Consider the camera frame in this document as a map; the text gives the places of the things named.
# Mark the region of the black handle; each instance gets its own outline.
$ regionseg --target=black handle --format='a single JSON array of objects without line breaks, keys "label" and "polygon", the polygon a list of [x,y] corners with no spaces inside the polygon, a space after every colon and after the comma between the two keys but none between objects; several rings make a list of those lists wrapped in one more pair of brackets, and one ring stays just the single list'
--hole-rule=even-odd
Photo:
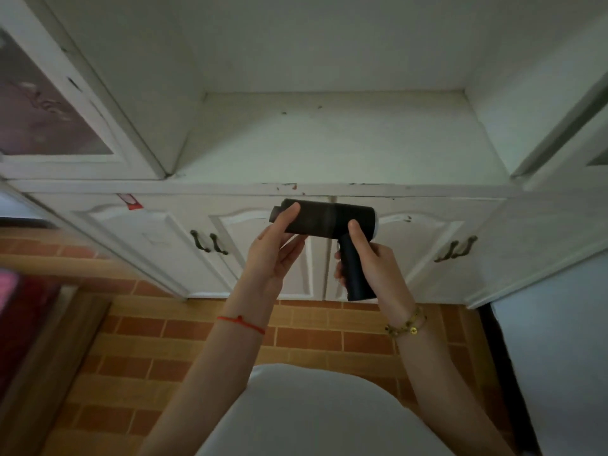
[{"label": "black handle", "polygon": [[454,253],[452,254],[452,259],[461,258],[462,256],[467,256],[468,253],[471,252],[471,248],[473,248],[473,244],[477,241],[477,237],[475,235],[469,237],[467,240],[466,248],[460,254]]},{"label": "black handle", "polygon": [[222,254],[228,254],[228,252],[227,252],[227,251],[222,251],[222,250],[219,248],[219,245],[218,245],[218,236],[217,236],[216,234],[214,234],[214,233],[210,233],[210,234],[209,234],[209,237],[211,237],[211,240],[213,240],[213,249],[214,249],[214,250],[216,250],[218,253],[222,253]]},{"label": "black handle", "polygon": [[205,248],[203,245],[201,245],[201,242],[198,241],[198,232],[196,230],[190,230],[190,234],[194,237],[194,244],[198,249],[202,249],[205,253],[211,252],[209,248]]},{"label": "black handle", "polygon": [[338,238],[338,245],[340,246],[342,275],[346,279],[348,300],[364,301],[366,299],[374,299],[376,293],[374,293],[374,290],[372,290],[370,284],[365,279],[359,253],[357,253],[357,248],[354,247],[350,235],[345,233]]},{"label": "black handle", "polygon": [[447,261],[448,259],[452,258],[453,257],[452,253],[456,249],[456,246],[458,246],[458,243],[459,243],[458,240],[452,241],[452,243],[450,243],[450,249],[447,250],[446,255],[443,258],[437,258],[437,259],[435,259],[434,262],[440,263],[440,262]]}]

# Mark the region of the red string bracelet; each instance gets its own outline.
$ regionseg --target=red string bracelet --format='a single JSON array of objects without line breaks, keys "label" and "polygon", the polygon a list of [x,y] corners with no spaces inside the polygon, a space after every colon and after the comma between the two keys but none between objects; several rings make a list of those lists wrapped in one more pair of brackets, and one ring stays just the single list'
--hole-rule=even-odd
[{"label": "red string bracelet", "polygon": [[247,323],[245,320],[243,320],[243,316],[242,315],[239,315],[236,319],[232,319],[230,317],[222,317],[222,316],[220,316],[220,317],[218,317],[218,320],[225,320],[226,322],[232,322],[232,323],[237,323],[238,325],[247,326],[247,328],[254,329],[258,333],[260,333],[262,336],[264,334],[266,334],[266,330],[265,329],[261,329],[259,326],[252,325],[251,323]]}]

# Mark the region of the sticker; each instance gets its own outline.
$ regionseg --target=sticker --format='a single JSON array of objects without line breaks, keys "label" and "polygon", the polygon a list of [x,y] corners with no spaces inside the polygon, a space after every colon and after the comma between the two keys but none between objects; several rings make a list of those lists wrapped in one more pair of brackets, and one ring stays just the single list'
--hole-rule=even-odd
[{"label": "sticker", "polygon": [[130,193],[117,193],[117,195],[118,198],[126,203],[126,207],[129,208],[129,211],[143,210],[142,204],[138,202]]}]

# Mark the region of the glass panel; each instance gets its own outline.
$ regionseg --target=glass panel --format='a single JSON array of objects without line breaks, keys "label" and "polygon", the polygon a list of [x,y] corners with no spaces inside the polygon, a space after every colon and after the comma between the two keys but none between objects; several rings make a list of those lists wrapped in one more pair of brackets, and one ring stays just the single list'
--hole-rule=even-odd
[{"label": "glass panel", "polygon": [[0,153],[105,155],[112,151],[17,43],[0,29]]},{"label": "glass panel", "polygon": [[604,167],[608,166],[608,149],[600,153],[596,158],[591,160],[588,164],[590,167]]}]

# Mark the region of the hand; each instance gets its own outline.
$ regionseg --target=hand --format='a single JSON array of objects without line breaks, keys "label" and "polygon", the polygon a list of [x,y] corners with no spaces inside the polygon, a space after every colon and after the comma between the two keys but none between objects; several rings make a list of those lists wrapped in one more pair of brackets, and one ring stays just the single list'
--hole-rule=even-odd
[{"label": "hand", "polygon": [[300,204],[294,203],[279,214],[249,248],[245,270],[239,282],[246,282],[251,291],[265,299],[278,298],[285,275],[304,249],[308,235],[299,235],[287,243],[294,234],[285,233],[299,212]]},{"label": "hand", "polygon": [[[348,233],[359,253],[365,279],[377,295],[380,310],[393,326],[401,326],[414,313],[416,302],[408,289],[395,255],[391,248],[377,243],[369,243],[359,223],[348,223]],[[335,255],[340,259],[340,252]],[[342,276],[342,261],[338,262],[334,277],[345,286]]]}]

